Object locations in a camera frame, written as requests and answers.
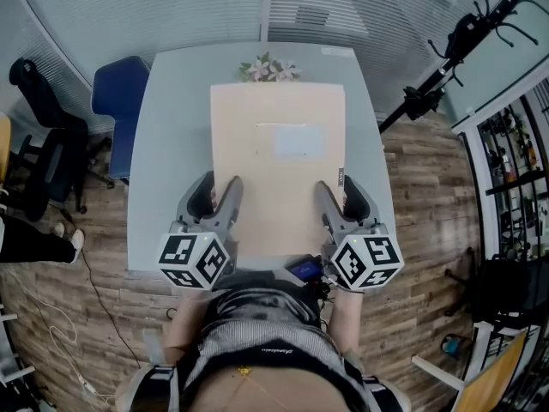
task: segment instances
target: beige cardboard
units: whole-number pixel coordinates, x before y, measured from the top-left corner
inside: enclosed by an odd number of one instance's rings
[[[345,166],[342,86],[255,82],[211,87],[215,194],[238,175],[244,196],[232,236],[238,255],[316,255],[327,238],[313,190],[323,180],[341,206]]]

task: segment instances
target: floor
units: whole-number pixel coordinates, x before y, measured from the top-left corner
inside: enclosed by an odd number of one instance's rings
[[[383,134],[383,144],[406,266],[387,287],[366,294],[360,354],[369,373],[393,382],[410,396],[413,410],[437,411],[452,398],[453,391],[412,366],[410,357],[420,354],[462,375],[465,361],[447,358],[438,346],[448,333],[472,334],[466,314],[443,315],[461,292],[444,277],[444,270],[465,274],[467,247],[479,247],[472,174],[461,141],[438,115],[416,123],[401,119]],[[100,157],[96,170],[104,171],[105,163]],[[85,191],[88,212],[72,215],[86,233],[84,251],[100,298],[124,340],[139,360],[145,361],[143,330],[160,332],[168,322],[166,310],[176,306],[177,298],[165,281],[126,271],[127,194],[122,183],[108,191],[90,180]],[[69,203],[68,209],[72,211],[74,204]],[[59,211],[49,207],[39,226],[47,231],[61,220]],[[9,323],[17,350],[28,365],[36,367],[37,384],[57,410],[108,409],[103,399],[80,387],[68,361],[51,342],[38,306],[14,276],[72,319],[78,329],[77,343],[60,342],[97,392],[111,395],[118,382],[136,370],[136,362],[98,303],[85,264],[79,259],[75,265],[64,266],[3,265],[0,293],[7,312],[20,317]],[[72,339],[66,318],[39,305],[45,321]]]

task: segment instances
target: blue chair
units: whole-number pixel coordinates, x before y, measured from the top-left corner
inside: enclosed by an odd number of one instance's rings
[[[139,57],[127,57],[95,72],[92,110],[114,118],[109,175],[128,184],[131,155],[136,138],[149,68]]]

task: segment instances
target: white cable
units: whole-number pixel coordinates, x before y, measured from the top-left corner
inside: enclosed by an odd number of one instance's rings
[[[69,321],[70,323],[70,326],[72,326],[72,330],[75,332],[75,338],[74,339],[70,339],[65,333],[63,333],[57,326],[55,325],[52,325],[48,328],[48,332],[50,333],[50,337],[51,337],[51,341],[53,342],[53,344],[55,345],[55,348],[57,348],[57,351],[59,351],[59,353],[61,353],[63,355],[63,357],[65,358],[65,360],[69,363],[70,367],[73,369],[73,371],[76,373],[76,378],[78,379],[78,382],[80,383],[81,387],[84,388],[86,391],[88,392],[91,392],[92,394],[98,396],[98,397],[101,397],[104,401],[105,401],[105,404],[108,404],[108,401],[110,398],[114,398],[115,396],[114,395],[110,395],[110,394],[99,394],[95,388],[88,382],[84,379],[84,377],[82,376],[82,374],[80,374],[80,371],[78,371],[76,369],[76,367],[73,365],[72,361],[70,360],[69,356],[67,355],[67,352],[60,349],[57,345],[57,342],[55,341],[55,337],[53,335],[53,331],[55,330],[60,336],[64,337],[65,339],[67,339],[67,341],[69,341],[69,343],[72,343],[73,345],[76,345],[77,344],[77,341],[78,341],[78,330],[76,329],[75,327],[75,324],[73,323],[72,320],[70,320],[70,317],[67,316],[67,313],[65,313],[61,308],[57,308],[56,306],[53,306],[52,304],[48,304],[47,302],[44,302],[41,298],[39,298],[38,296],[32,294],[30,292],[30,290],[27,288],[27,286],[25,284],[23,284],[23,282],[21,282],[21,280],[14,274],[13,270],[11,270],[9,272],[10,275],[12,275],[12,277],[17,281],[17,283],[21,286],[21,289],[23,290],[23,292],[25,292],[26,294],[28,294],[31,298],[33,298],[34,300],[37,300],[40,304],[43,304],[45,306],[48,306],[50,308],[53,308],[54,310],[57,310],[58,312],[61,312],[61,314],[63,314],[67,320]]]
[[[334,281],[332,278],[330,278],[329,276],[324,276],[328,281],[330,281],[332,284],[334,284],[336,287],[341,287],[340,284],[338,284],[336,281]]]

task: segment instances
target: person's leg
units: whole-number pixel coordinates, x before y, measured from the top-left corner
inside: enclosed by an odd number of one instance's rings
[[[71,263],[75,259],[75,247],[52,233],[41,233],[30,224],[2,215],[4,232],[0,263],[31,263],[56,261]]]

